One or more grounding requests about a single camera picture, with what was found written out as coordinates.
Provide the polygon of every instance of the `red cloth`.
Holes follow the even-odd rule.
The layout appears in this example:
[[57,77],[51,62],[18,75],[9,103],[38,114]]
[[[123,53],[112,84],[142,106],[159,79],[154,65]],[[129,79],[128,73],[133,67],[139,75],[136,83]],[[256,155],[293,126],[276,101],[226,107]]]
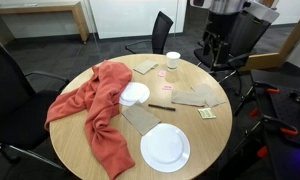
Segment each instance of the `red cloth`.
[[85,130],[92,152],[111,179],[134,166],[124,137],[109,126],[110,119],[119,114],[119,98],[132,78],[123,63],[104,61],[92,67],[94,75],[78,89],[58,96],[50,106],[45,128],[49,122],[88,110]]

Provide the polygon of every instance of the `white plate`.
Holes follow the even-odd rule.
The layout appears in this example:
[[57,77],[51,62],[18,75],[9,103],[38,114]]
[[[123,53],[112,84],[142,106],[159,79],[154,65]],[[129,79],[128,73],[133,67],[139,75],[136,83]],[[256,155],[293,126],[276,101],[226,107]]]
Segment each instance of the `white plate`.
[[187,136],[176,126],[160,123],[142,136],[140,144],[143,159],[160,172],[181,169],[190,156]]
[[119,103],[131,106],[136,101],[145,102],[150,96],[149,88],[138,82],[130,82],[120,96]]

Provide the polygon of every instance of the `pen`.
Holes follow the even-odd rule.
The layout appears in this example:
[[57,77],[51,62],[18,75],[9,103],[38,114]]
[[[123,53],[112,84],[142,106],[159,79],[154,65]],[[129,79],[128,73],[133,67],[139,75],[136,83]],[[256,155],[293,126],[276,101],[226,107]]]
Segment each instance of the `pen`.
[[155,104],[148,104],[148,106],[149,107],[160,108],[160,109],[165,109],[165,110],[169,110],[169,111],[176,111],[176,109],[172,108],[172,107],[159,106],[159,105],[155,105]]

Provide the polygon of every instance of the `round wooden table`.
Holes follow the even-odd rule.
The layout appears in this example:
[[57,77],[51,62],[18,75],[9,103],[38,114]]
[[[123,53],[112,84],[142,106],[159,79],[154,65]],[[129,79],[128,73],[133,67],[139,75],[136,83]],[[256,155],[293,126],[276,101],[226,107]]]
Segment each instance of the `round wooden table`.
[[[111,59],[123,62],[130,69],[146,60],[158,63],[145,75],[134,70],[132,82],[140,82],[150,89],[150,97],[144,103],[147,111],[158,117],[162,123],[177,126],[187,136],[190,143],[188,162],[178,171],[162,173],[152,169],[143,159],[140,150],[141,134],[129,123],[122,114],[111,119],[111,126],[120,131],[128,143],[128,149],[135,161],[135,166],[118,176],[117,179],[192,179],[204,172],[221,154],[230,136],[232,112],[229,100],[219,85],[208,73],[197,66],[181,60],[174,72],[166,72],[165,77],[159,77],[160,70],[167,70],[166,57],[163,55],[140,54],[128,55]],[[64,89],[63,93],[78,88],[92,76],[88,70],[77,76]],[[174,90],[191,91],[191,87],[208,84],[226,103],[212,108],[217,118],[203,120],[196,106],[171,103],[170,90],[162,90],[165,85],[173,86]],[[167,111],[148,107],[147,104],[159,104],[176,108]],[[120,105],[120,112],[128,107]],[[63,164],[76,176],[82,179],[109,179],[106,171],[93,156],[84,130],[87,111],[50,123],[50,134],[53,147]]]

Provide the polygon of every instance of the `gray carpet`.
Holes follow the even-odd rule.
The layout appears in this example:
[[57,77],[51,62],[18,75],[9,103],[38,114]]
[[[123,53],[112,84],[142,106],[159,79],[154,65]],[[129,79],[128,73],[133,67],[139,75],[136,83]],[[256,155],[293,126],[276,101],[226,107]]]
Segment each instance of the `gray carpet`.
[[[177,51],[181,54],[181,58],[193,64],[198,61],[193,55],[193,50],[198,48],[197,42],[201,39],[205,27],[205,17],[207,11],[188,7],[184,33],[178,35],[170,35],[166,42],[165,52]],[[293,27],[273,27],[270,28],[263,38],[256,45],[257,53],[278,52],[283,42],[292,31]],[[45,37],[45,38],[28,38],[16,39],[6,46],[7,50],[15,58],[22,70],[30,72],[33,70],[43,70],[62,75],[70,80],[76,77],[85,69],[102,62],[105,59],[111,59],[118,56],[130,54],[124,49],[124,45],[138,38],[120,38],[110,40],[99,40],[96,36],[90,36],[87,44],[82,44],[78,35],[62,36],[62,37]],[[138,47],[139,51],[148,52],[150,45]],[[293,68],[287,65],[284,71]],[[247,92],[251,85],[249,74],[242,76],[243,93]],[[45,87],[54,88],[54,82],[44,81],[42,79],[32,78],[35,89],[40,90]],[[228,95],[232,110],[234,111],[240,102],[240,97],[235,96],[234,92],[238,85],[236,77],[223,82],[222,87]],[[244,136],[247,129],[251,129],[254,121],[248,120],[247,114],[253,109],[254,104],[248,104],[237,118],[234,118],[233,131],[229,139],[228,145],[220,156],[218,161],[213,164],[206,172],[198,177],[198,179],[217,179],[218,169],[220,169],[229,158],[230,152],[235,145]],[[55,155],[50,140],[46,140],[35,152],[41,154],[58,163],[59,160]],[[247,173],[242,174],[239,179],[263,178],[272,179],[270,167],[267,160],[259,162],[255,168]],[[22,161],[16,165],[10,165],[0,158],[0,180],[18,180],[18,179],[78,179],[75,176],[66,174],[47,164],[41,163],[33,158],[23,156]]]

